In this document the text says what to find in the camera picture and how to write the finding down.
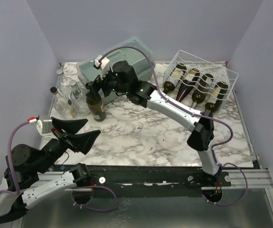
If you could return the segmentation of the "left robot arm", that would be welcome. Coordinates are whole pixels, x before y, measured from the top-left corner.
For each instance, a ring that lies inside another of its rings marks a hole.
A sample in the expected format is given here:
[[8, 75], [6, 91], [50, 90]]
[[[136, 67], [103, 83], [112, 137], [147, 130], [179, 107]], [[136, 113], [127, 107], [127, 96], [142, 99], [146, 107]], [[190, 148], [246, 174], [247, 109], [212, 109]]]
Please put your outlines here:
[[[60, 120], [55, 117], [30, 117], [16, 127], [8, 141], [5, 157], [7, 168], [0, 184], [0, 224], [20, 219], [40, 201], [61, 190], [73, 187], [86, 187], [91, 183], [91, 176], [85, 164], [78, 163], [60, 177], [33, 187], [39, 181], [39, 174], [44, 174], [68, 150], [87, 154], [100, 130], [78, 133], [88, 122], [87, 119]], [[26, 144], [12, 146], [13, 136], [25, 125], [36, 125], [40, 135], [50, 140], [42, 149]]]

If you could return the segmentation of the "clear bottle white label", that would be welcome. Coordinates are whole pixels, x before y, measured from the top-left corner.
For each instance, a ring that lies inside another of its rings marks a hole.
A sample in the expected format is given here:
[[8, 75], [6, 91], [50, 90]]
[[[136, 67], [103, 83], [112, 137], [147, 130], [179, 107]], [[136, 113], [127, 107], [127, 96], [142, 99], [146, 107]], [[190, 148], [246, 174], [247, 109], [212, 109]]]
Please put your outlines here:
[[73, 120], [77, 117], [77, 111], [72, 101], [63, 96], [56, 87], [51, 87], [50, 92], [54, 96], [53, 107], [62, 119]]

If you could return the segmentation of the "dark green bottle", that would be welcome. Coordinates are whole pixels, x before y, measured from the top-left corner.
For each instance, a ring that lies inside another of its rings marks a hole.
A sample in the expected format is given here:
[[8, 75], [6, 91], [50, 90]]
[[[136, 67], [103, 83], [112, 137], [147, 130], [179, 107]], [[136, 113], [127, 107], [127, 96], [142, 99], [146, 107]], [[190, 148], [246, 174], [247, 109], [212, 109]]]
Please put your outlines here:
[[94, 96], [92, 92], [86, 93], [86, 103], [89, 107], [89, 110], [93, 116], [93, 118], [101, 122], [106, 118], [106, 112], [104, 108], [104, 104], [100, 96]]

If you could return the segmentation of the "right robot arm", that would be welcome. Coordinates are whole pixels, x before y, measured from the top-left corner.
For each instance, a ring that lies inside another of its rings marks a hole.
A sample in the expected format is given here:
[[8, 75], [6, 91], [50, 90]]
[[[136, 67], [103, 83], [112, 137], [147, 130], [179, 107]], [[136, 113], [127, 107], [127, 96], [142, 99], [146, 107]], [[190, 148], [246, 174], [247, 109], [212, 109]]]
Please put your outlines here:
[[104, 76], [98, 75], [86, 84], [87, 96], [98, 101], [103, 91], [104, 96], [114, 92], [125, 95], [132, 103], [158, 111], [181, 124], [191, 134], [187, 144], [198, 152], [202, 163], [203, 180], [208, 186], [220, 181], [221, 167], [212, 152], [214, 123], [211, 111], [200, 112], [186, 109], [178, 101], [166, 96], [153, 84], [138, 80], [134, 68], [126, 61], [116, 62]]

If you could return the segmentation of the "clear bottle silver cap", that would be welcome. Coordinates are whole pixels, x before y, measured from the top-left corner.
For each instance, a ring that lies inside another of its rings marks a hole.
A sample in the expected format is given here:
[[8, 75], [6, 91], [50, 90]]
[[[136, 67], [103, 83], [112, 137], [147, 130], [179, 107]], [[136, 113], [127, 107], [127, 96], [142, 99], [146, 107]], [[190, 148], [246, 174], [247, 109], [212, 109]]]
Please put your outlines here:
[[89, 114], [90, 110], [86, 102], [86, 90], [78, 86], [75, 80], [70, 81], [70, 99], [74, 103], [79, 114]]

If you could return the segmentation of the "green bottle black neck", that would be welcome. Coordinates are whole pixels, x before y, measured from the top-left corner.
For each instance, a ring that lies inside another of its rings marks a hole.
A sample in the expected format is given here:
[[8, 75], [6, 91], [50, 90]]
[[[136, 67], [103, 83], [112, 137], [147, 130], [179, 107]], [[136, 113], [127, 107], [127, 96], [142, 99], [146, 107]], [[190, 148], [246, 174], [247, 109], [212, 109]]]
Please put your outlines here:
[[223, 102], [223, 98], [225, 97], [229, 86], [225, 82], [218, 82], [211, 92], [211, 96], [207, 100], [205, 104], [205, 109], [210, 110], [212, 113], [216, 113]]

